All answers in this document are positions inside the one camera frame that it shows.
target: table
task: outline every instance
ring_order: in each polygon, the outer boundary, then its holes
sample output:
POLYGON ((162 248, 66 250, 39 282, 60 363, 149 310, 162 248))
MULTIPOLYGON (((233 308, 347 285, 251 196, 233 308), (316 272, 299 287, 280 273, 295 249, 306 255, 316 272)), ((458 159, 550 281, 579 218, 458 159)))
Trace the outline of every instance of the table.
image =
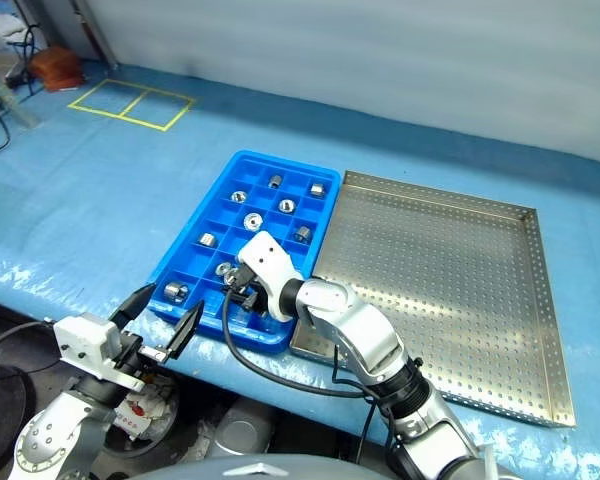
MULTIPOLYGON (((106 316, 142 285, 231 155, 241 149, 353 169, 538 210, 576 410, 548 429, 453 410, 477 443, 525 478, 600 478, 600 164, 572 155, 399 124, 335 107, 124 67, 115 78, 197 99, 168 132, 66 106, 89 85, 27 101, 41 124, 9 121, 0 152, 0 304, 41 319, 106 316)), ((164 343, 145 312, 132 330, 164 343)), ((277 373, 329 386, 330 368, 249 353, 277 373)), ((285 389, 196 337, 169 367, 313 420, 359 433, 366 404, 285 389)), ((376 415, 370 438, 384 439, 376 415)))

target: silver robotic arm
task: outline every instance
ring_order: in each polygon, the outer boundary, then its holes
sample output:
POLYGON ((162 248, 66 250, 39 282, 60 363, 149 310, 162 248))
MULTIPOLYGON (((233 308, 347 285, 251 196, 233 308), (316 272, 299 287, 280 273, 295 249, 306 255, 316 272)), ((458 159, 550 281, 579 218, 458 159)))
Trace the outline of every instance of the silver robotic arm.
POLYGON ((395 429, 394 471, 419 480, 516 479, 480 455, 436 388, 420 373, 387 318, 346 285, 303 280, 268 232, 259 232, 238 260, 267 293, 269 314, 298 317, 336 344, 348 368, 375 392, 395 429))

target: white wall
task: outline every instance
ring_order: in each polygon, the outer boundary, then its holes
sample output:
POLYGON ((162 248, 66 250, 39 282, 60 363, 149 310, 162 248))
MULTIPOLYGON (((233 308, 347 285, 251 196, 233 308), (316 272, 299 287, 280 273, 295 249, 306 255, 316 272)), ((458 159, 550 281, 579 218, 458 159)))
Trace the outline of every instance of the white wall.
POLYGON ((89 0, 121 63, 600 160, 600 0, 89 0))

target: metal cylinder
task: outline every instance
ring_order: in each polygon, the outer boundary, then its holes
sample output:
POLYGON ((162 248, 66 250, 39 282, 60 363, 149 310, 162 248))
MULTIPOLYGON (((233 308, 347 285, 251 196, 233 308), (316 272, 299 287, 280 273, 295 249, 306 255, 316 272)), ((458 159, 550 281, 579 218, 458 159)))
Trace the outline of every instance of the metal cylinder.
POLYGON ((216 237, 212 233, 203 233, 200 235, 198 243, 205 247, 213 248, 216 246, 216 237))
POLYGON ((296 242, 309 243, 309 240, 311 240, 311 229, 302 225, 293 234, 293 239, 296 242))
POLYGON ((282 183, 282 177, 280 175, 273 175, 269 179, 269 188, 278 188, 282 183))
POLYGON ((164 296, 171 302, 181 304, 189 295, 189 287, 184 283, 171 282, 164 287, 164 296))
POLYGON ((282 213, 293 213, 295 209, 296 202, 290 198, 284 198, 280 200, 280 203, 278 204, 278 210, 280 210, 282 213))

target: perforated metal tray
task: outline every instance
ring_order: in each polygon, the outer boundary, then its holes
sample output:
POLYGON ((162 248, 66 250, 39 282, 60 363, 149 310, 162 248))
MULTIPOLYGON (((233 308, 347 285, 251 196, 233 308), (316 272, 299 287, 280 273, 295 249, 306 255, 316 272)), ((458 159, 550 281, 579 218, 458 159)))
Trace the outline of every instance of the perforated metal tray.
MULTIPOLYGON (((347 172, 314 275, 387 315, 446 398, 575 425, 534 209, 347 172)), ((300 324, 291 348, 333 352, 300 324)))

